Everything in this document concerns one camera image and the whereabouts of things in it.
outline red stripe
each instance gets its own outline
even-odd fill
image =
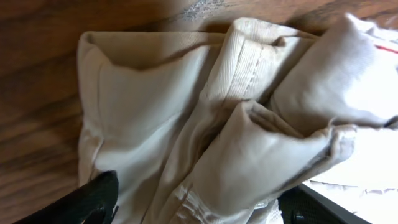
[[[387,47],[378,46],[378,45],[375,45],[375,46],[376,46],[378,49],[380,49],[380,50],[386,50],[386,51],[389,51],[389,52],[398,54],[398,50],[388,49]]]

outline wooden table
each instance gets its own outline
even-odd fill
[[[398,28],[398,0],[0,0],[0,223],[77,187],[84,31],[226,32],[246,16],[321,34],[344,12]]]

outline beige pants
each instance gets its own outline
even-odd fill
[[[80,184],[116,170],[114,223],[147,224],[280,223],[283,191],[350,157],[349,175],[317,178],[397,184],[397,39],[351,15],[320,38],[247,18],[227,34],[87,32]]]

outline cloth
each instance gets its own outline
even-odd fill
[[[337,69],[347,68],[336,58],[353,33],[377,45],[361,43],[369,58],[367,51],[350,53],[365,58],[352,64],[360,69]],[[351,15],[320,38],[249,18],[234,21],[227,34],[87,32],[78,48],[80,184],[117,171],[114,223],[278,223],[276,199],[283,191],[357,151],[376,153],[356,144],[363,129],[381,133],[390,150],[397,145],[396,131],[383,128],[398,114],[398,95],[390,95],[398,84],[396,37]],[[319,50],[337,46],[336,57]],[[379,54],[389,63],[376,63]],[[322,63],[310,64],[318,56]],[[323,71],[328,65],[336,70]],[[353,103],[384,66],[388,73],[375,91],[388,88],[368,106]],[[345,73],[347,83],[364,75],[362,91],[329,83],[336,73]],[[393,153],[386,152],[379,158]]]

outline brown wooden floor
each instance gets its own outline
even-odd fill
[[[321,34],[344,12],[398,28],[398,0],[0,0],[0,223],[76,188],[82,32],[226,32],[246,16]]]

